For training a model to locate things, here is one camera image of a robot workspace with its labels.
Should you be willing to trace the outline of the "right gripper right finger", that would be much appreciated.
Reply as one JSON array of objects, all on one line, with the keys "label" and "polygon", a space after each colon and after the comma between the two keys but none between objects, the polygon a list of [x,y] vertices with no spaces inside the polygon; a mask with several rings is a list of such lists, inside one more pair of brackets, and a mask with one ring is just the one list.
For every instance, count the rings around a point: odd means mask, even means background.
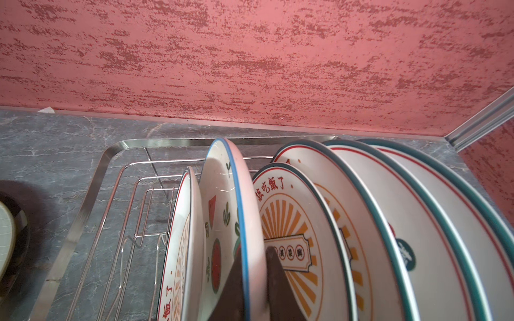
[{"label": "right gripper right finger", "polygon": [[271,320],[306,320],[298,307],[276,250],[266,249],[267,289]]}]

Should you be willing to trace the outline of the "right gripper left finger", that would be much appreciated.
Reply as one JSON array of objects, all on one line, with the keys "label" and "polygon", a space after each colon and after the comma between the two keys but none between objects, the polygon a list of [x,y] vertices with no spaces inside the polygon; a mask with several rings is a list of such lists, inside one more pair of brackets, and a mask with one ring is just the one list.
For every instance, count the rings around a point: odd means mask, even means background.
[{"label": "right gripper left finger", "polygon": [[211,313],[209,320],[244,320],[244,291],[242,281],[241,250],[236,252],[219,301]]}]

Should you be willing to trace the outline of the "watermelon pattern plate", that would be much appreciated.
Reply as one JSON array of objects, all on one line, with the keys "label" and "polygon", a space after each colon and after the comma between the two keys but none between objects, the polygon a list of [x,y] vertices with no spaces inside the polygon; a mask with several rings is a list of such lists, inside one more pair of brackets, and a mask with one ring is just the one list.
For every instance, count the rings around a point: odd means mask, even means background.
[{"label": "watermelon pattern plate", "polygon": [[267,271],[258,202],[246,162],[228,139],[210,146],[199,180],[204,238],[202,308],[207,320],[239,255],[245,320],[268,320]]}]

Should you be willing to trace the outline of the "white lined glass plate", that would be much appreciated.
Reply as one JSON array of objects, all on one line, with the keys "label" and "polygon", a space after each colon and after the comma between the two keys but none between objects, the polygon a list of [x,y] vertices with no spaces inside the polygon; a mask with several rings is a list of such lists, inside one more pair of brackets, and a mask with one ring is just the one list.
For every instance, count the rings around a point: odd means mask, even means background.
[{"label": "white lined glass plate", "polygon": [[16,224],[8,207],[4,203],[1,203],[0,207],[0,278],[2,278],[15,246]]}]

